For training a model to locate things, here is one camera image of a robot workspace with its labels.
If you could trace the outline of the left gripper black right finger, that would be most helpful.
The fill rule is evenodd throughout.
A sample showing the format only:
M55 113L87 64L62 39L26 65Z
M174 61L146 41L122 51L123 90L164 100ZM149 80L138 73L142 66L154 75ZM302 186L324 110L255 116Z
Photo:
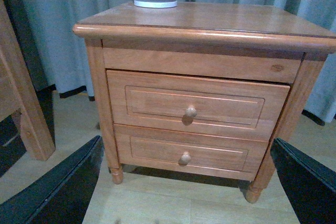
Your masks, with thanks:
M335 172L280 138L270 154L299 222L335 223Z

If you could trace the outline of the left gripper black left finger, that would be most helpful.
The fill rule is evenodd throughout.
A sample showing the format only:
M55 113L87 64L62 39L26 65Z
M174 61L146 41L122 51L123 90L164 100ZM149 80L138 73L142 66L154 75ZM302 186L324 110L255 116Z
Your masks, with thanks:
M1 204L1 223L82 223L103 158L101 136Z

